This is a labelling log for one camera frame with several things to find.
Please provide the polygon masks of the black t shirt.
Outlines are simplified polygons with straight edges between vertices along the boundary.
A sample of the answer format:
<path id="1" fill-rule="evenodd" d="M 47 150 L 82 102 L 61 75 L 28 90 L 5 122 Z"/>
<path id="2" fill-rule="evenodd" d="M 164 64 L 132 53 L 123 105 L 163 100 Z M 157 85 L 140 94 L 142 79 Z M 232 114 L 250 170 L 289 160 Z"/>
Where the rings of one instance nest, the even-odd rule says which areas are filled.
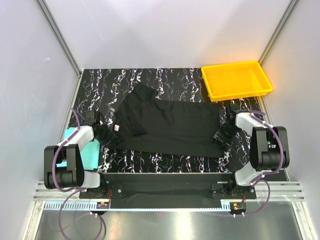
<path id="1" fill-rule="evenodd" d="M 107 147 L 147 153 L 221 158 L 214 142 L 220 128 L 214 103 L 156 99 L 157 91 L 138 83 L 114 113 Z"/>

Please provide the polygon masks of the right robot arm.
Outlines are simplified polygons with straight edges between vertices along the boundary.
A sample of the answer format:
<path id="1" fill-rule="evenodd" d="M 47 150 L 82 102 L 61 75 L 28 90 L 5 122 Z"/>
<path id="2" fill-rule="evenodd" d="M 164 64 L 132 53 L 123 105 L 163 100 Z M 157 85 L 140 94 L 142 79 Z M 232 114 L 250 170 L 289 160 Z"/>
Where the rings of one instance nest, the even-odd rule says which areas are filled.
<path id="1" fill-rule="evenodd" d="M 249 162 L 233 172 L 220 192 L 239 198 L 250 192 L 265 176 L 277 174 L 290 164 L 287 130 L 273 126 L 259 118 L 265 113 L 241 110 L 237 104 L 226 109 L 226 121 L 213 137 L 213 143 L 221 149 L 229 148 L 232 138 L 240 130 L 250 136 Z"/>

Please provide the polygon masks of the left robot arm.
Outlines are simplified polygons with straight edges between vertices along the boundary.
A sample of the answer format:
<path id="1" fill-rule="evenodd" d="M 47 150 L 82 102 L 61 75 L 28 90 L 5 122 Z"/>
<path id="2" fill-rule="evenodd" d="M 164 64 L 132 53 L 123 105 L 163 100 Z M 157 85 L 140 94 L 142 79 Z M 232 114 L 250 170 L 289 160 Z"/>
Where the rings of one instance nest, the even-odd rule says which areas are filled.
<path id="1" fill-rule="evenodd" d="M 60 192 L 90 189 L 97 198 L 108 193 L 108 186 L 102 182 L 101 175 L 85 170 L 81 157 L 81 151 L 89 142 L 97 140 L 105 145 L 114 138 L 112 131 L 102 123 L 102 117 L 98 110 L 87 111 L 83 122 L 76 115 L 78 127 L 73 133 L 62 142 L 44 149 L 43 175 L 47 189 Z"/>

